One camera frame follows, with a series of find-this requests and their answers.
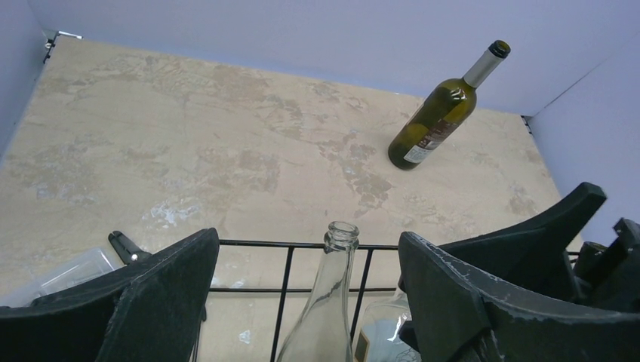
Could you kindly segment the dark bottle silver neck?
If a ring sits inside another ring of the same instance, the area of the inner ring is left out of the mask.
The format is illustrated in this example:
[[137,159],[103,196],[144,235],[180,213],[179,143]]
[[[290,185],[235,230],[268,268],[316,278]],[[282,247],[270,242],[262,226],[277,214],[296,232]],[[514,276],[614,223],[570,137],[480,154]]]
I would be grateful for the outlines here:
[[422,163],[473,113],[478,87],[510,52],[507,42],[496,40],[464,76],[438,84],[389,144],[390,161],[401,170]]

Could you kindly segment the dark green wine bottle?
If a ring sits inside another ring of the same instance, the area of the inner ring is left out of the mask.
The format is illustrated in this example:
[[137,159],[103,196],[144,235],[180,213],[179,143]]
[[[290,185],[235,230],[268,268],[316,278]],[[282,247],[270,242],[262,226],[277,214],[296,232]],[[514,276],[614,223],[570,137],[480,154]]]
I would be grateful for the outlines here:
[[574,263],[574,274],[586,280],[589,272],[596,267],[607,247],[596,242],[585,241],[580,248],[576,262]]

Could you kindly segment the black wire wine rack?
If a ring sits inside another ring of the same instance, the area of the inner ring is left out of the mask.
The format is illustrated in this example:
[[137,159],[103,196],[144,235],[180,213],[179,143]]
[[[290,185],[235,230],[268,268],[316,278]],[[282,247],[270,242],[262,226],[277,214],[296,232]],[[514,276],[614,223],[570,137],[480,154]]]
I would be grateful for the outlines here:
[[[322,246],[223,245],[193,361],[274,361],[309,297]],[[397,248],[363,244],[355,252],[347,325],[356,331],[365,307],[391,296],[400,275]]]

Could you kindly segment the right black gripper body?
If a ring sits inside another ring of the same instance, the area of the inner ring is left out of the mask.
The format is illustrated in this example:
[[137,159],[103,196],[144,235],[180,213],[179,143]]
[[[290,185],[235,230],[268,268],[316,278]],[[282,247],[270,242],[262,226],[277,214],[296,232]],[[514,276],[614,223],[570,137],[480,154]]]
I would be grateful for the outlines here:
[[616,240],[586,280],[574,274],[568,245],[605,202],[605,193],[581,183],[548,210],[478,237],[436,245],[516,286],[554,299],[639,316],[639,225],[620,219]]

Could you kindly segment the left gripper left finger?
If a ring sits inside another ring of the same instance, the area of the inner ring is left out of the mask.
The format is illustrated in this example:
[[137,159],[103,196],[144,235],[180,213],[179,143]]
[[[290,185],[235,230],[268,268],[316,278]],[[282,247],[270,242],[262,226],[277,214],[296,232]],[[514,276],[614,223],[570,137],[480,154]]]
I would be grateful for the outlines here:
[[189,361],[220,249],[202,229],[108,274],[1,309],[3,361]]

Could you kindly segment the clear tall bottle dark label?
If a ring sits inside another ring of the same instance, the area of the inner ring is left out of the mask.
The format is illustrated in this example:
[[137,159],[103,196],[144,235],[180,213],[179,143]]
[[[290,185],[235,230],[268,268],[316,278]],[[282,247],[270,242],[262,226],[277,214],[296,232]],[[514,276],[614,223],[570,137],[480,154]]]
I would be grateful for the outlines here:
[[358,235],[351,223],[328,225],[311,293],[277,361],[353,360],[347,306]]

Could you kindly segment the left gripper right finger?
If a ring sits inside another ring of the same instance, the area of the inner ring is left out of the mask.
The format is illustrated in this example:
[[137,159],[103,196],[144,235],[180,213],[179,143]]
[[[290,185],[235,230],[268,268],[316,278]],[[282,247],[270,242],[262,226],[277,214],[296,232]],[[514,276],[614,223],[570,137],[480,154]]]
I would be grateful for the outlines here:
[[637,361],[639,316],[526,290],[413,232],[398,241],[411,319],[398,332],[424,361]]

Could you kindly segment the clear bottle black cap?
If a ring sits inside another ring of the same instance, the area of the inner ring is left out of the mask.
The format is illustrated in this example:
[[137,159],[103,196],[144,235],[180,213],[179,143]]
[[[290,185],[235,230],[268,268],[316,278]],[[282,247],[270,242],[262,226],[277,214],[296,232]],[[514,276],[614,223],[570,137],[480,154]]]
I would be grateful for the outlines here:
[[403,342],[399,330],[411,319],[408,298],[400,285],[393,297],[372,302],[363,316],[353,347],[354,361],[418,362],[420,353]]

